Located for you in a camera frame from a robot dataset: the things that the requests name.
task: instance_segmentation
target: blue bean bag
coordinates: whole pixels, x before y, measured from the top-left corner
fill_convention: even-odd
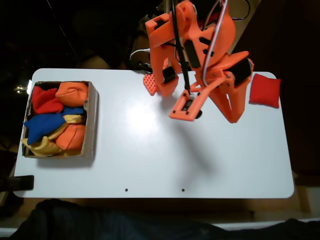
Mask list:
[[[29,134],[27,136],[28,145],[34,144],[46,134],[59,128],[65,122],[66,120],[61,113],[39,114],[29,121],[25,121],[24,125],[29,129]]]
[[[62,115],[80,115],[84,113],[84,107],[68,107],[65,106]]]

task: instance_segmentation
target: cable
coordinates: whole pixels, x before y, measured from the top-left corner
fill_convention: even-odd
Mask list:
[[[177,45],[175,45],[174,43],[171,42],[165,42],[163,45],[167,45],[167,46],[171,46],[171,47],[177,47]]]
[[[138,53],[138,52],[150,53],[150,48],[135,50],[133,53],[131,53],[129,60],[131,60],[132,56],[135,55],[135,54]]]
[[[250,3],[249,3],[249,1],[248,0],[243,0],[243,1],[245,1],[247,4],[248,4],[248,7],[249,7],[249,9],[248,9],[248,13],[246,14],[246,16],[245,17],[243,17],[243,18],[237,18],[237,17],[232,17],[232,20],[245,20],[248,16],[249,16],[249,14],[250,14],[250,11],[251,11],[251,6],[250,6]]]
[[[222,10],[221,10],[221,13],[219,15],[218,22],[215,25],[215,28],[213,30],[210,46],[209,46],[208,52],[206,53],[206,56],[205,56],[204,65],[203,65],[203,73],[202,73],[202,81],[203,81],[203,84],[205,86],[208,86],[207,79],[206,79],[208,65],[209,65],[211,53],[212,53],[212,51],[213,51],[213,49],[215,47],[215,44],[216,44],[216,41],[217,41],[217,38],[218,38],[218,35],[219,35],[219,31],[220,31],[220,27],[221,27],[221,24],[222,24],[222,20],[223,20],[223,18],[225,16],[225,13],[226,13],[227,5],[228,5],[228,0],[224,0],[224,5],[222,6]]]
[[[215,10],[216,6],[218,5],[219,1],[220,1],[220,0],[216,0],[216,2],[213,4],[210,12],[209,12],[208,15],[206,16],[206,19],[205,19],[205,22],[204,22],[204,24],[203,24],[202,30],[204,30],[204,29],[206,28],[206,26],[207,26],[207,24],[208,24],[208,22],[209,22],[209,19],[210,19],[211,15],[212,15],[213,11]]]
[[[243,1],[245,1],[245,2],[248,4],[248,7],[249,7],[246,16],[245,16],[245,17],[242,17],[242,18],[232,17],[232,18],[231,18],[232,20],[234,20],[234,21],[245,20],[245,19],[249,16],[249,14],[250,14],[250,12],[251,12],[250,2],[249,2],[248,0],[243,0]],[[211,25],[211,24],[213,24],[213,23],[216,22],[216,21],[217,21],[217,20],[214,19],[214,20],[212,20],[211,22],[207,22],[205,25],[203,25],[202,30],[204,30],[206,26]]]
[[[182,73],[183,73],[183,77],[184,77],[184,89],[186,89],[190,93],[188,67],[186,64],[185,55],[182,50],[182,46],[181,46],[180,39],[179,39],[175,0],[171,0],[171,6],[172,6],[172,23],[173,23],[173,31],[174,31],[174,38],[175,38],[175,46],[178,51],[180,64],[181,64],[181,68],[182,68]]]

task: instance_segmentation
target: black cable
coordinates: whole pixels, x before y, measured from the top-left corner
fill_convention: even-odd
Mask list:
[[[171,47],[177,47],[177,45],[175,45],[174,43],[171,43],[171,42],[165,42],[163,45],[168,45],[168,46],[171,46]]]
[[[248,0],[244,0],[244,1],[248,4],[248,7],[249,7],[247,15],[243,18],[232,17],[232,20],[245,20],[249,16],[251,11],[251,6]]]
[[[172,23],[173,23],[173,31],[174,31],[174,38],[175,38],[175,47],[178,51],[180,64],[181,64],[181,68],[182,68],[182,73],[183,73],[183,77],[184,77],[184,89],[188,90],[188,92],[190,93],[188,67],[186,64],[185,55],[182,50],[182,46],[180,44],[180,39],[179,39],[175,0],[171,0],[171,6],[172,6]]]

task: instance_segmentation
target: black cloth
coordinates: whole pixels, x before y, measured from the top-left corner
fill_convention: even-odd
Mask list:
[[[86,208],[56,199],[40,202],[12,240],[318,240],[320,222],[289,219],[262,229],[227,231],[206,223]]]

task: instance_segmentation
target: hole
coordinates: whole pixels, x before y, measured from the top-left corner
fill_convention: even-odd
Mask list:
[[[207,55],[208,49],[204,49],[204,50],[203,50],[203,53],[204,53],[205,55]],[[210,57],[212,57],[213,55],[214,55],[214,52],[212,51],[212,52],[210,53]]]

